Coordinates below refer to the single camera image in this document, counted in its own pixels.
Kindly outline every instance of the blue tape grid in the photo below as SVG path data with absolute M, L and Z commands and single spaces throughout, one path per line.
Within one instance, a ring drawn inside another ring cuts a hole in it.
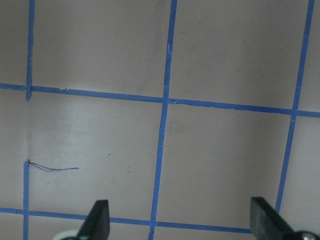
M 78 90 L 78 89 L 59 89 L 55 87 L 45 87 L 45 86 L 32 86 L 32 56 L 33 56 L 33 40 L 34 40 L 33 29 L 34 29 L 34 17 L 35 17 L 35 0 L 29 0 L 26 85 L 0 83 L 0 89 L 25 91 L 27 100 L 30 99 L 31 92 L 40 92 L 40 93 L 76 95 L 76 96 L 86 96 L 86 97 L 106 98 L 106 99 L 130 100 L 130 101 L 139 101 L 139 102 L 161 103 L 162 111 L 161 111 L 161 120 L 160 120 L 160 127 L 159 127 L 158 151 L 157 151 L 157 161 L 156 161 L 156 171 L 155 171 L 154 191 L 153 191 L 153 201 L 152 201 L 150 221 L 138 220 L 138 219 L 115 218 L 115 217 L 111 217 L 110 221 L 112 223 L 150 226 L 149 240 L 153 240 L 155 227 L 195 229 L 195 230 L 250 234 L 251 231 L 248 228 L 156 221 L 168 104 L 182 104 L 182 105 L 189 105 L 189 106 L 195 106 L 195 107 L 208 107 L 208 108 L 212 107 L 212 108 L 219 108 L 219 109 L 234 109 L 238 111 L 252 111 L 252 112 L 262 112 L 262 113 L 271 113 L 271 114 L 290 115 L 291 121 L 289 125 L 289 130 L 288 130 L 288 137 L 287 137 L 287 142 L 285 147 L 285 154 L 283 158 L 283 165 L 281 170 L 281 177 L 280 177 L 278 194 L 276 199 L 276 206 L 275 206 L 275 209 L 279 212 L 281 208 L 286 175 L 287 175 L 287 170 L 289 165 L 289 158 L 290 158 L 290 152 L 291 152 L 291 147 L 292 147 L 292 142 L 294 137 L 296 118 L 297 116 L 320 118 L 320 112 L 298 110 L 303 75 L 304 75 L 304 68 L 306 63 L 309 34 L 310 34 L 310 28 L 311 28 L 311 22 L 312 22 L 314 0 L 309 0 L 308 2 L 298 76 L 297 76 L 292 109 L 221 103 L 221 102 L 212 102 L 212 101 L 200 101 L 200 100 L 191 100 L 191 99 L 169 98 L 170 67 L 171 67 L 172 50 L 173 50 L 176 8 L 177 8 L 177 0 L 172 0 L 171 9 L 170 9 L 169 29 L 168 29 L 163 97 L 130 95 L 130 94 L 120 94 L 120 93 L 110 93 L 110 92 L 97 92 L 97 91 L 87 91 L 87 90 Z M 28 240 L 29 216 L 41 216 L 41 217 L 76 219 L 76 220 L 84 220 L 87 217 L 86 215 L 77 215 L 77 214 L 29 211 L 29 165 L 27 162 L 24 163 L 23 169 L 24 169 L 23 170 L 23 210 L 0 207 L 0 213 L 23 215 L 23 240 Z

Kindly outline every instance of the vertical blue tape strip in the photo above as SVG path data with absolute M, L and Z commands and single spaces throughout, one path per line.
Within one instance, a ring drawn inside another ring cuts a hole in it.
M 305 27 L 304 27 L 304 33 L 303 33 L 303 41 L 302 41 L 299 69 L 298 69 L 298 75 L 297 75 L 297 81 L 296 81 L 295 93 L 294 93 L 294 99 L 293 99 L 292 114 L 291 114 L 291 119 L 290 119 L 288 137 L 286 140 L 286 146 L 285 146 L 285 152 L 284 152 L 284 158 L 283 158 L 283 164 L 282 164 L 282 170 L 281 170 L 281 176 L 280 176 L 280 183 L 279 183 L 279 188 L 278 188 L 278 193 L 277 193 L 276 203 L 275 203 L 275 210 L 278 213 L 280 212 L 281 203 L 282 203 L 282 199 L 283 199 L 283 195 L 284 195 L 284 188 L 285 188 L 285 183 L 286 183 L 286 177 L 287 177 L 287 171 L 288 171 L 288 165 L 289 165 L 289 159 L 290 159 L 290 152 L 291 152 L 292 142 L 293 142 L 293 138 L 294 138 L 296 119 L 297 119 L 297 116 L 299 115 L 298 107 L 299 107 L 302 82 L 303 82 L 303 78 L 304 78 L 304 71 L 305 71 L 305 64 L 306 64 L 306 57 L 307 57 L 307 50 L 308 50 L 309 35 L 310 35 L 310 28 L 311 28 L 314 4 L 315 4 L 314 0 L 309 0 L 307 13 L 306 13 L 306 19 L 305 19 Z
M 31 98 L 32 86 L 32 58 L 34 48 L 34 23 L 35 23 L 35 0 L 29 0 L 29 18 L 28 18 L 28 44 L 26 59 L 26 92 L 25 99 Z
M 150 218 L 150 233 L 148 236 L 148 240 L 154 239 L 155 227 L 157 224 L 157 209 L 158 209 L 160 179 L 161 179 L 161 170 L 162 170 L 162 158 L 163 158 L 163 152 L 164 152 L 167 112 L 168 112 L 168 104 L 169 104 L 170 73 L 171 73 L 172 52 L 173 52 L 173 46 L 174 46 L 176 11 L 177 11 L 177 0 L 171 0 L 168 38 L 167 38 L 167 45 L 166 45 L 165 69 L 164 69 L 163 103 L 162 103 L 161 119 L 160 119 L 160 127 L 159 127 L 152 209 L 151 209 L 151 218 Z
M 29 236 L 29 164 L 23 164 L 23 240 Z

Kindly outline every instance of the floor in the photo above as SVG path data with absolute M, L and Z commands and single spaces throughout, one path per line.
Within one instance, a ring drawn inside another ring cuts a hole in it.
M 253 240 L 252 196 L 320 233 L 319 0 L 2 0 L 0 22 L 4 239 L 108 199 L 110 240 Z

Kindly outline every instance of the grid square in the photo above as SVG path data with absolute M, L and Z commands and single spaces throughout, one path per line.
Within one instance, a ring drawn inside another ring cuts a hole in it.
M 26 84 L 28 1 L 0 1 L 0 83 Z
M 169 1 L 37 1 L 34 85 L 161 97 Z
M 314 1 L 299 109 L 320 112 L 320 2 Z
M 307 3 L 179 1 L 170 97 L 290 109 Z
M 0 208 L 23 208 L 27 107 L 24 92 L 0 90 Z
M 108 199 L 115 218 L 148 220 L 161 104 L 58 94 L 32 95 L 30 209 L 87 214 Z
M 154 240 L 255 240 L 252 234 L 157 227 Z
M 170 105 L 157 221 L 249 227 L 250 197 L 274 206 L 290 116 Z
M 55 235 L 63 231 L 79 230 L 83 222 L 75 219 L 30 216 L 29 239 L 51 240 Z M 111 223 L 108 240 L 142 240 L 147 238 L 148 233 L 149 228 L 147 226 Z
M 22 215 L 0 213 L 1 239 L 23 239 L 23 221 Z
M 296 120 L 280 209 L 290 225 L 315 233 L 320 233 L 319 124 L 319 118 Z

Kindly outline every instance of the black object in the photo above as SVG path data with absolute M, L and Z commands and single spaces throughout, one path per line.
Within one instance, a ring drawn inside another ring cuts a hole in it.
M 295 232 L 263 197 L 251 198 L 250 229 L 257 240 L 320 240 L 312 232 Z
M 98 200 L 74 237 L 62 240 L 107 240 L 110 233 L 108 200 Z

